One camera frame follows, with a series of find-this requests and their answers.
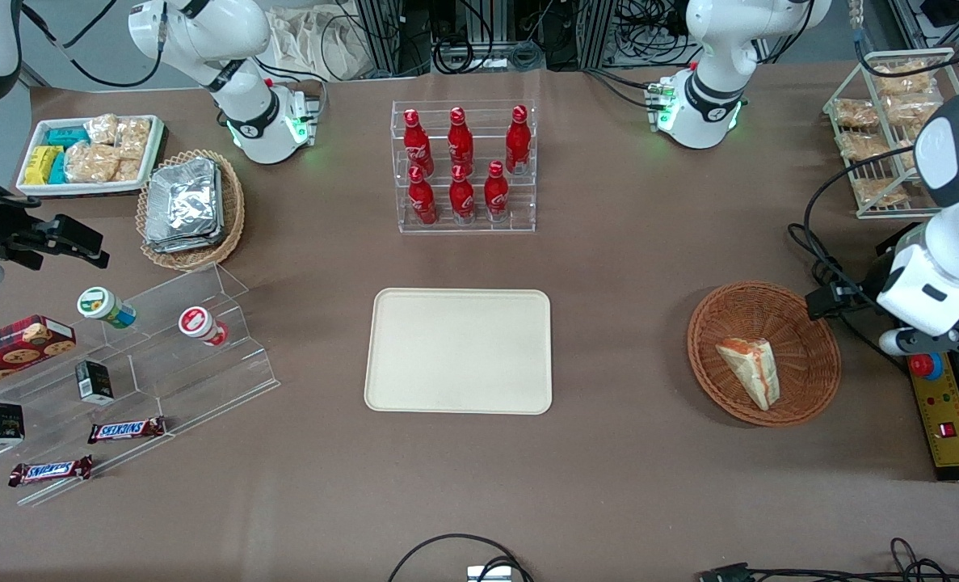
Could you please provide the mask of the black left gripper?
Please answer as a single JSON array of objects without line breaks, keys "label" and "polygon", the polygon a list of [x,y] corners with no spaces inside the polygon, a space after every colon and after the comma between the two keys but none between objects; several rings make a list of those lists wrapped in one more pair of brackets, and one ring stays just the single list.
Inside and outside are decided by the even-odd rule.
[{"label": "black left gripper", "polygon": [[825,284],[805,296],[810,320],[834,319],[841,314],[870,310],[874,314],[890,314],[879,301],[889,273],[867,273],[862,280],[845,284]]}]

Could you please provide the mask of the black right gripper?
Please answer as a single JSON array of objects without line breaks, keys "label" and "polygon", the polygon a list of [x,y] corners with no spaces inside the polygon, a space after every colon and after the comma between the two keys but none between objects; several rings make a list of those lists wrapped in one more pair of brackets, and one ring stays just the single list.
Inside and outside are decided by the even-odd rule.
[{"label": "black right gripper", "polygon": [[[39,199],[12,196],[0,187],[0,261],[15,262],[30,270],[42,268],[42,255],[21,246],[23,237],[35,232],[35,226],[40,224],[28,210],[41,205]],[[109,265],[110,255],[102,248],[101,233],[76,218],[56,214],[50,226],[40,226],[40,234],[44,237],[43,253],[70,255],[98,269]]]}]

